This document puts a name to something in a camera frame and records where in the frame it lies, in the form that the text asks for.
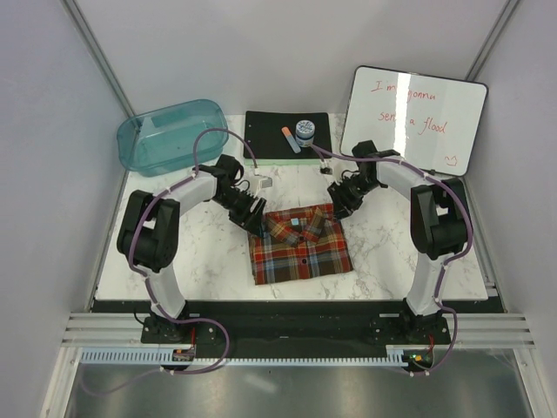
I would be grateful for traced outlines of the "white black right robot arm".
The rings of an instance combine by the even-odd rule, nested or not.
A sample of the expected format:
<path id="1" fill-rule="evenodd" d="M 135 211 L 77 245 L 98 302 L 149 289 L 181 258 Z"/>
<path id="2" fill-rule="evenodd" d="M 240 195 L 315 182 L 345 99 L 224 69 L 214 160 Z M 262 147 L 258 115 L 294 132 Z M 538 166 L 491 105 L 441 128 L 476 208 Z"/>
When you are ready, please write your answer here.
<path id="1" fill-rule="evenodd" d="M 443 310 L 448 264 L 471 249 L 473 227 L 464 186 L 460 179 L 438 179 L 420 170 L 395 150 L 378 151 L 371 140 L 357 143 L 350 156 L 341 158 L 356 163 L 358 170 L 327 188 L 336 219 L 351 216 L 378 187 L 392 188 L 410 202 L 410 235 L 418 262 L 398 329 L 404 340 L 419 342 Z"/>

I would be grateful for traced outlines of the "plaid long sleeve shirt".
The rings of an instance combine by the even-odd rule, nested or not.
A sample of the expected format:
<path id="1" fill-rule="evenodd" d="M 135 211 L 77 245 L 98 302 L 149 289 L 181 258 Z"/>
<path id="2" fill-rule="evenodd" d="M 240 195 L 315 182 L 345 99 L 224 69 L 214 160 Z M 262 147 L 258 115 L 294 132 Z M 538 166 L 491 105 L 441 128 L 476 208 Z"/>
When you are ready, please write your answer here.
<path id="1" fill-rule="evenodd" d="M 267 212 L 261 237 L 248 236 L 257 286 L 349 273 L 353 270 L 344 229 L 324 203 Z"/>

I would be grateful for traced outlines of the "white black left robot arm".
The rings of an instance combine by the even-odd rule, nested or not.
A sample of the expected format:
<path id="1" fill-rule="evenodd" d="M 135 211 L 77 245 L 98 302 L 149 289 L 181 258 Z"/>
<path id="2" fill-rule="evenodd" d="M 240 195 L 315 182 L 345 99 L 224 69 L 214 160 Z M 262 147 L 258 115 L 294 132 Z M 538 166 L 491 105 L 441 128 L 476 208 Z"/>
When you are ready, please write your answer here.
<path id="1" fill-rule="evenodd" d="M 266 199 L 238 187 L 244 167 L 221 155 L 215 165 L 200 165 L 190 177 L 159 194 L 131 193 L 117 236 L 117 250 L 130 269 L 143 277 L 151 311 L 160 318 L 161 333 L 181 342 L 191 332 L 184 316 L 186 301 L 173 268 L 178 252 L 180 218 L 201 203 L 214 201 L 228 211 L 229 220 L 244 231 L 264 235 Z"/>

